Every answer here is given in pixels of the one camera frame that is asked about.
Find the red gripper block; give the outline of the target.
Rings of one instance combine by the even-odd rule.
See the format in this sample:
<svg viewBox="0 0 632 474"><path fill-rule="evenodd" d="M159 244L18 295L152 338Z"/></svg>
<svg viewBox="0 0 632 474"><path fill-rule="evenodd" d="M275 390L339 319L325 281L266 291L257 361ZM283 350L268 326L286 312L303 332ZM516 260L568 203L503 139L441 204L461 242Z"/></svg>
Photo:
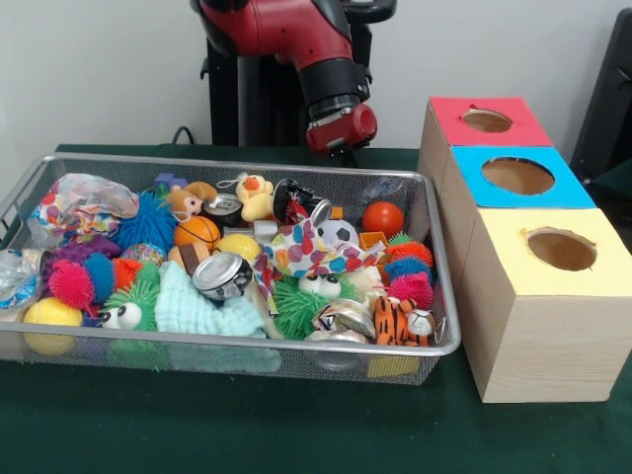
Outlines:
<svg viewBox="0 0 632 474"><path fill-rule="evenodd" d="M306 131L307 144L317 154L340 152L344 167L357 167L354 149L366 146L377 133L377 119L371 107L358 104L313 121Z"/></svg>

